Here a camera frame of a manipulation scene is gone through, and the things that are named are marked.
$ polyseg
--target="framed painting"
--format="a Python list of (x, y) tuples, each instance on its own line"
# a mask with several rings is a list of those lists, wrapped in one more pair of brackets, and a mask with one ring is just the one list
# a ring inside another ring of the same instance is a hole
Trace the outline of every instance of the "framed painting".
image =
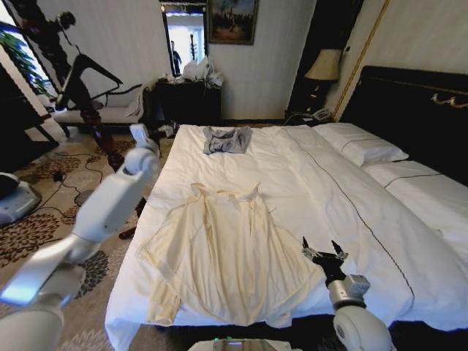
[(253, 45), (259, 0), (208, 0), (209, 42)]

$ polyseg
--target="white pillow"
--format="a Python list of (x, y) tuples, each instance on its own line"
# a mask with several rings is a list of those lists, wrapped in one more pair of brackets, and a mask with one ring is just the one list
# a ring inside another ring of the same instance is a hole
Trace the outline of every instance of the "white pillow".
[(415, 161), (364, 169), (468, 263), (468, 188)]
[(400, 148), (349, 123), (329, 123), (315, 126), (338, 152), (362, 166), (375, 162), (392, 162), (408, 158)]

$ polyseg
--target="mirror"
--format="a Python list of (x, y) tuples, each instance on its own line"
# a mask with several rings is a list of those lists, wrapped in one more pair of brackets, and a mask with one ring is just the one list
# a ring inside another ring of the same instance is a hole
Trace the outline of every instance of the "mirror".
[(161, 11), (170, 65), (177, 77), (190, 61), (198, 63), (208, 55), (206, 2), (161, 1)]

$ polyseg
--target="folded gray t-shirt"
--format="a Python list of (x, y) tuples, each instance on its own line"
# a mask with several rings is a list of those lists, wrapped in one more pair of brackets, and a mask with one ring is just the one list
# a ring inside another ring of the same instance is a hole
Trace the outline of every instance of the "folded gray t-shirt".
[(243, 154), (249, 146), (252, 130), (250, 127), (234, 128), (231, 130), (203, 128), (206, 136), (203, 153), (230, 152), (232, 154)]

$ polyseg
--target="headboard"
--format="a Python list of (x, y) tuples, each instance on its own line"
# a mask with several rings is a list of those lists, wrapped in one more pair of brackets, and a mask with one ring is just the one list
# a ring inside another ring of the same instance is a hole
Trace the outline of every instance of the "headboard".
[(468, 75), (366, 66), (340, 122), (468, 186)]

